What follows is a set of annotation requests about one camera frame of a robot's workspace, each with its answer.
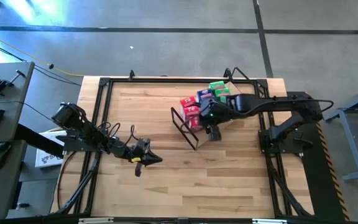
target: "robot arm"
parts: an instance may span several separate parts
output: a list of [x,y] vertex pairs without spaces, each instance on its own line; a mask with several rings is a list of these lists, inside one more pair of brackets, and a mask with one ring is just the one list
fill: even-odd
[[119,138],[102,133],[86,119],[85,111],[73,103],[62,103],[52,120],[67,131],[67,136],[62,140],[71,145],[70,148],[80,147],[84,151],[103,151],[129,162],[137,162],[136,176],[140,176],[142,165],[148,166],[162,162],[162,159],[151,151],[149,139],[139,138],[135,145],[126,146]]
[[284,123],[269,128],[272,142],[284,138],[289,132],[305,123],[316,123],[323,118],[318,104],[310,96],[259,98],[252,94],[227,96],[225,102],[205,100],[201,102],[200,123],[209,134],[210,141],[221,140],[218,124],[233,119],[248,118],[259,112],[296,111]]

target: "green box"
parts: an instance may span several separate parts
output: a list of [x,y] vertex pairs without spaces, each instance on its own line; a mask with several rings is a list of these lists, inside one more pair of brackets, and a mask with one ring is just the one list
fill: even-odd
[[230,96],[230,90],[228,88],[218,89],[214,91],[216,97]]
[[226,96],[218,97],[219,101],[222,103],[226,103]]
[[209,88],[210,88],[211,90],[218,90],[218,89],[225,88],[224,82],[223,82],[223,81],[219,81],[219,82],[210,83],[210,84],[209,84]]

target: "wooden tabletop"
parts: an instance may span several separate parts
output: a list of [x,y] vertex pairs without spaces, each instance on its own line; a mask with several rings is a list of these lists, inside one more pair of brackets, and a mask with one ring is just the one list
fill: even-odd
[[[78,99],[90,120],[100,77],[84,77]],[[285,96],[284,81],[269,78],[270,96]],[[163,162],[134,175],[135,164],[104,154],[99,167],[92,216],[109,217],[274,217],[264,156],[260,153],[257,116],[238,119],[222,132],[222,141],[206,142],[192,150],[173,125],[170,108],[179,100],[207,88],[203,83],[115,83],[108,121],[121,123],[117,135],[125,141],[132,124],[135,136],[151,139],[152,151]],[[254,93],[252,85],[236,84],[243,93]],[[103,93],[98,124],[102,117]],[[290,112],[274,113],[280,124]],[[59,188],[63,204],[80,178],[84,153],[77,153],[66,166]],[[313,213],[301,160],[283,155],[287,184],[304,208]],[[88,187],[83,199],[84,208]],[[278,191],[284,211],[282,193]],[[51,212],[57,210],[53,201]]]

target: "concrete floor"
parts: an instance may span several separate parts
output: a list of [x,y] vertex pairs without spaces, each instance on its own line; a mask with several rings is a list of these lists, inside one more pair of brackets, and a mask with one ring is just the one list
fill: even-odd
[[[1,2],[0,25],[257,28],[252,0]],[[259,0],[259,4],[265,29],[358,29],[358,1]],[[128,75],[133,69],[136,75],[221,76],[226,67],[238,66],[250,77],[266,77],[258,34],[0,31],[0,38],[74,73]],[[273,75],[285,79],[288,91],[334,100],[335,107],[358,93],[358,35],[266,35],[266,39]],[[0,62],[13,61],[0,53]],[[81,83],[81,78],[66,78]],[[51,116],[60,102],[76,102],[79,90],[35,71],[25,102]],[[22,124],[39,132],[55,127],[38,118],[24,107]],[[351,122],[358,136],[358,118]],[[338,121],[324,123],[323,128],[349,215],[358,221],[358,180],[341,179],[356,171],[344,132]],[[36,169],[34,158],[35,151],[28,149],[20,197],[32,208],[11,211],[9,217],[49,211],[59,167]]]

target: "colorful box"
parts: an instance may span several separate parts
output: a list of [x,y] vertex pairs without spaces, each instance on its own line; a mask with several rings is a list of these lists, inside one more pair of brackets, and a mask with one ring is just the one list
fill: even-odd
[[197,91],[196,101],[197,101],[197,103],[199,103],[199,102],[201,102],[201,100],[206,99],[206,98],[212,98],[213,96],[214,95],[213,95],[211,89],[200,90],[200,91]]
[[218,89],[225,88],[224,82],[223,82],[223,81],[219,81],[219,82],[210,83],[210,84],[209,84],[209,88],[210,88],[211,90],[218,90]]
[[190,130],[192,131],[199,131],[202,129],[202,125],[200,124],[200,120],[198,119],[198,116],[191,119],[188,123]]
[[228,88],[214,90],[215,97],[230,96],[230,90]]
[[191,118],[192,116],[196,116],[200,113],[200,108],[198,106],[189,106],[183,109],[183,112],[181,112],[181,117],[183,120],[187,120]]
[[226,103],[226,96],[219,97],[219,101],[222,103]]
[[183,109],[188,107],[188,106],[193,106],[197,104],[196,102],[196,98],[194,96],[189,96],[188,98],[184,98],[182,100],[180,100],[180,113],[184,114]]

